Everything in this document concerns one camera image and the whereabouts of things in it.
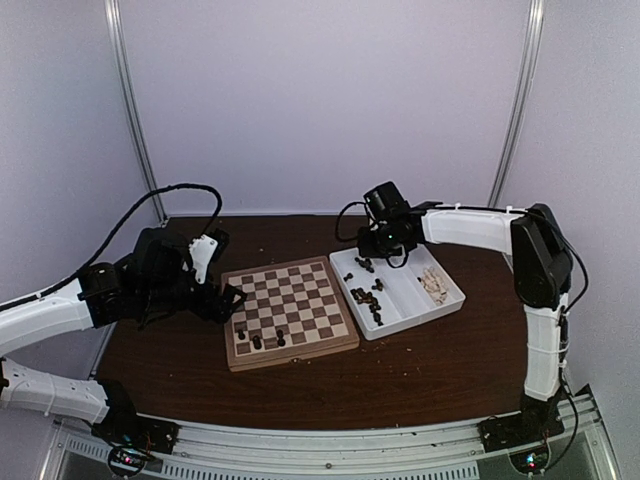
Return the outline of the dark chess rook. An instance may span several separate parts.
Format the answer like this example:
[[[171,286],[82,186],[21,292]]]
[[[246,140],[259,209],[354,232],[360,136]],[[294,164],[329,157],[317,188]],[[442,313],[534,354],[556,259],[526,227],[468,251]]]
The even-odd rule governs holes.
[[[284,347],[286,345],[286,340],[284,338],[284,332],[282,330],[277,330],[276,331],[276,337],[277,337],[277,345],[279,347]]]

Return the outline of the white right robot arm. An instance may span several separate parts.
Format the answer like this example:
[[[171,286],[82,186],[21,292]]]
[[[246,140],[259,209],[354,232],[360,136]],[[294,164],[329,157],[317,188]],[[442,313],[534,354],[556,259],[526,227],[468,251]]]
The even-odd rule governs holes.
[[[393,182],[363,196],[371,223],[359,229],[360,255],[390,261],[420,245],[454,244],[505,254],[527,321],[525,398],[537,402],[513,419],[519,440],[535,440],[551,424],[541,404],[556,396],[567,349],[566,316],[575,256],[551,208],[504,209],[425,201],[409,204]]]

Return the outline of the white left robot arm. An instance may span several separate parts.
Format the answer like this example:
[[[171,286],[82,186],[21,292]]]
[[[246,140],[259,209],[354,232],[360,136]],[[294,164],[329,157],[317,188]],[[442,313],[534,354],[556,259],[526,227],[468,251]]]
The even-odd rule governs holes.
[[[191,241],[165,228],[146,228],[132,253],[90,262],[70,279],[1,307],[1,405],[84,420],[123,444],[137,442],[144,424],[117,381],[91,380],[89,359],[110,325],[139,328],[180,312],[223,324],[246,299],[209,275],[229,244],[215,229]]]

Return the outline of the pile of white chess pieces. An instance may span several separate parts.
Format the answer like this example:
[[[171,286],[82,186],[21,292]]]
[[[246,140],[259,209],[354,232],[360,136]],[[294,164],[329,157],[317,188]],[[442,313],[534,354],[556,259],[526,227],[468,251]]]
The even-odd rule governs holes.
[[[443,305],[446,302],[448,288],[443,278],[433,267],[424,269],[422,275],[418,277],[418,281],[436,305]]]

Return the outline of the dark chess knight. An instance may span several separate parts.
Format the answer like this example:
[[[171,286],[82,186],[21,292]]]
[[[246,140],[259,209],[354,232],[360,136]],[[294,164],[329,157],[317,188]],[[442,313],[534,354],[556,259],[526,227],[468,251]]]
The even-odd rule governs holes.
[[[371,291],[365,291],[363,288],[350,290],[351,296],[358,304],[378,305],[379,301]]]

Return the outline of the dark chess bishop lower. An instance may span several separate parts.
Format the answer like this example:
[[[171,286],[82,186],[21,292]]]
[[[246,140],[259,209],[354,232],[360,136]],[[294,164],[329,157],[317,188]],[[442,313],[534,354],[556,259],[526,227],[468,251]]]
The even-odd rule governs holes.
[[[380,314],[380,308],[378,305],[371,305],[370,306],[370,311],[371,314],[373,316],[373,320],[374,322],[378,325],[378,326],[382,326],[383,325],[383,321],[382,321],[382,316]]]

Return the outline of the wooden chess board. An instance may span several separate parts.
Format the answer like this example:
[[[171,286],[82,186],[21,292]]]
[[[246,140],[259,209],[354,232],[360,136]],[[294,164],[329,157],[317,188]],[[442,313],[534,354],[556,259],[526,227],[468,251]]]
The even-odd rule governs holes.
[[[360,337],[325,256],[224,273],[247,294],[225,325],[230,371],[240,372],[354,350]],[[237,330],[246,332],[238,339]],[[277,345],[282,330],[286,345]],[[262,348],[256,350],[253,338]]]

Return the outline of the white plastic divided tray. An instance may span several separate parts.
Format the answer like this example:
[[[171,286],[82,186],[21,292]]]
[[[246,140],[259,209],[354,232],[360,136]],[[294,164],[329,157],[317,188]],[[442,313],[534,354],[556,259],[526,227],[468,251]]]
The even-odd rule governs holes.
[[[371,260],[374,266],[373,273],[359,267],[354,261],[355,257],[364,258],[358,254],[357,249],[352,248],[331,253],[329,261],[349,308],[368,341],[399,333],[457,312],[466,300],[463,291],[424,246],[412,251],[407,263],[397,269],[390,267],[382,259]],[[418,281],[423,270],[429,267],[435,269],[448,288],[448,298],[443,305],[436,305]],[[353,274],[353,278],[344,280],[349,272]],[[372,289],[376,279],[381,280],[384,285],[382,292]],[[378,299],[382,326],[374,322],[370,304],[358,304],[353,299],[350,290],[356,288],[371,291]]]

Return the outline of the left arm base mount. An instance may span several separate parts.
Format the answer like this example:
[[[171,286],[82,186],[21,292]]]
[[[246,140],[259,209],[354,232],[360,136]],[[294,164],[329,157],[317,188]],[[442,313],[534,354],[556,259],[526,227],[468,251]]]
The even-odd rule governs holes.
[[[173,452],[179,433],[177,423],[140,415],[118,381],[99,380],[98,384],[106,394],[107,413],[101,422],[92,425],[95,436],[144,452]]]

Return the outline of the aluminium front rail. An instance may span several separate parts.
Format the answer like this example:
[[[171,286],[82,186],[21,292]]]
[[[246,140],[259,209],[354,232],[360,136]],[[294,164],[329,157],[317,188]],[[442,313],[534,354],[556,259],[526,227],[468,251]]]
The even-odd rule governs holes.
[[[559,405],[564,431],[545,442],[488,451],[476,419],[420,427],[286,431],[182,422],[174,450],[140,479],[526,479],[516,461],[550,454],[545,479],[617,479],[593,396]]]

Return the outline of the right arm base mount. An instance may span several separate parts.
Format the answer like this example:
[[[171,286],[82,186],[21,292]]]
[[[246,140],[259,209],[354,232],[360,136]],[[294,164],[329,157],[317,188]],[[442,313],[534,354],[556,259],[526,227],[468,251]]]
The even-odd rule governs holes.
[[[559,417],[557,392],[549,400],[521,394],[519,411],[502,417],[489,417],[478,424],[480,440],[486,453],[542,442],[565,431]]]

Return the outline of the right aluminium frame post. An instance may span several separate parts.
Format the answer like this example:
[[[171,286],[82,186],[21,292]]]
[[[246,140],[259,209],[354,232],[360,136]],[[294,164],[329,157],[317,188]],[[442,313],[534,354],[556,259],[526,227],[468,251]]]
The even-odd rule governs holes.
[[[514,98],[496,174],[487,202],[487,206],[490,208],[495,208],[500,203],[517,150],[527,102],[536,73],[544,29],[545,10],[546,2],[544,0],[531,0],[529,2],[528,19]]]

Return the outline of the aluminium frame post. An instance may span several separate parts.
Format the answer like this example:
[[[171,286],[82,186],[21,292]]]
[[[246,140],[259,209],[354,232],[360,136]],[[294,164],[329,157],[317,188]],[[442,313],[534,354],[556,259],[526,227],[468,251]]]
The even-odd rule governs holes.
[[[487,202],[487,206],[490,208],[495,208],[500,203],[517,150],[527,102],[536,73],[544,29],[545,10],[546,2],[544,0],[531,0],[529,2],[528,19],[514,98],[496,174]]]
[[[136,102],[134,85],[126,51],[120,2],[117,0],[105,0],[104,7],[107,29],[115,58],[116,71],[123,97],[126,121],[133,142],[135,158],[141,170],[145,189],[147,192],[151,192],[158,189],[159,186],[150,161],[138,105]]]

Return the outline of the left aluminium frame post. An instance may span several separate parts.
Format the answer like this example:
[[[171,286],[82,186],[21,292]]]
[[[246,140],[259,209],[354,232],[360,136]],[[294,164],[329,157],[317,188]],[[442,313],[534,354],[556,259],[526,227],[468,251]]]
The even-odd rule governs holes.
[[[117,0],[105,0],[104,7],[107,29],[115,58],[116,71],[123,97],[126,121],[133,142],[135,158],[141,170],[145,189],[147,192],[151,192],[158,189],[159,186],[150,161],[138,105],[136,102],[134,85],[126,51],[120,2]]]

